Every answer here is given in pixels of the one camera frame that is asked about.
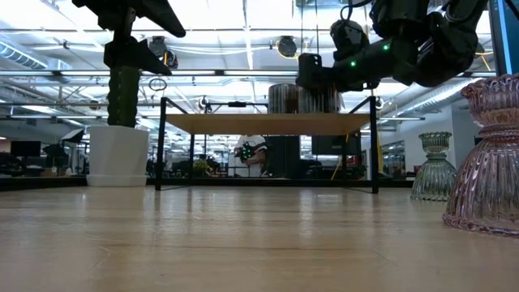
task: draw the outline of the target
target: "white shirt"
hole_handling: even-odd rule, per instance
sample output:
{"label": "white shirt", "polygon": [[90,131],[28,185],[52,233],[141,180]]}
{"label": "white shirt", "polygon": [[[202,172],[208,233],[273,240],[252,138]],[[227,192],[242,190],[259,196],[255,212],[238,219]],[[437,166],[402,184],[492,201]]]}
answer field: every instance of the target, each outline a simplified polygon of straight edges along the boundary
{"label": "white shirt", "polygon": [[[265,138],[260,135],[242,135],[236,144],[236,148],[242,148],[245,143],[247,143],[251,147],[255,147],[256,145],[265,143]],[[267,146],[264,145],[259,147],[259,149],[267,149]],[[247,167],[245,163],[243,163],[240,157],[229,157],[229,175],[234,176],[234,174],[239,175],[242,178],[259,178],[261,177],[261,164],[256,163],[251,165],[251,167]]]}

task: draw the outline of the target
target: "white planter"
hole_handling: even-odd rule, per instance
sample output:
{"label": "white planter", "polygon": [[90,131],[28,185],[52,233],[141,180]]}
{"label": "white planter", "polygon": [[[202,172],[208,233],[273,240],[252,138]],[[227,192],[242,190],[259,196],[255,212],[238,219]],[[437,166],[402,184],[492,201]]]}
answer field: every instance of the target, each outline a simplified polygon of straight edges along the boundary
{"label": "white planter", "polygon": [[148,160],[147,131],[129,127],[90,128],[91,187],[143,187]]}

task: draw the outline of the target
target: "yellow pole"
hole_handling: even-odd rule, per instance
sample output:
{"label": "yellow pole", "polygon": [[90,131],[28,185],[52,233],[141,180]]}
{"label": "yellow pole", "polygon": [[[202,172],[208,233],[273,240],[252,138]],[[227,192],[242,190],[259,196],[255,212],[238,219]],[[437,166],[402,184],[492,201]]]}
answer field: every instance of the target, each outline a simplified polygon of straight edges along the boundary
{"label": "yellow pole", "polygon": [[[350,137],[350,135],[346,135],[346,143],[348,143],[349,137]],[[335,178],[335,174],[337,174],[337,171],[339,170],[339,165],[341,165],[341,164],[342,164],[342,156],[339,156],[339,161],[337,162],[337,166],[335,167],[335,171],[333,172],[331,180],[333,180]]]}

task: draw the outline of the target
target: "wooden table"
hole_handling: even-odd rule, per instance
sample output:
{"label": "wooden table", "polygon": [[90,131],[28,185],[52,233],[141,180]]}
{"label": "wooden table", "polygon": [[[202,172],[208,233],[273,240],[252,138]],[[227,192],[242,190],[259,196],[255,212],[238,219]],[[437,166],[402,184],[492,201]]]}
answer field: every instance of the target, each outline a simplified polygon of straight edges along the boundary
{"label": "wooden table", "polygon": [[348,135],[369,114],[168,114],[166,121],[190,134]]}

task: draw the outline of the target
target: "clear glass vase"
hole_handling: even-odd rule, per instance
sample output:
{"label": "clear glass vase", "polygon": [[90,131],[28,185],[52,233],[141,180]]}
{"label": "clear glass vase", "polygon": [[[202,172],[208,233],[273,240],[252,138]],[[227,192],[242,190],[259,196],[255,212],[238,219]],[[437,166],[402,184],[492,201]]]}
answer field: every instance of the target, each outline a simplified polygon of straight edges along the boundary
{"label": "clear glass vase", "polygon": [[464,88],[483,137],[463,162],[443,219],[464,230],[519,236],[519,75]]}
{"label": "clear glass vase", "polygon": [[427,153],[427,161],[420,167],[413,183],[411,199],[446,201],[456,180],[456,169],[450,164],[445,153],[448,151],[448,140],[453,134],[449,132],[424,133],[423,151]]}

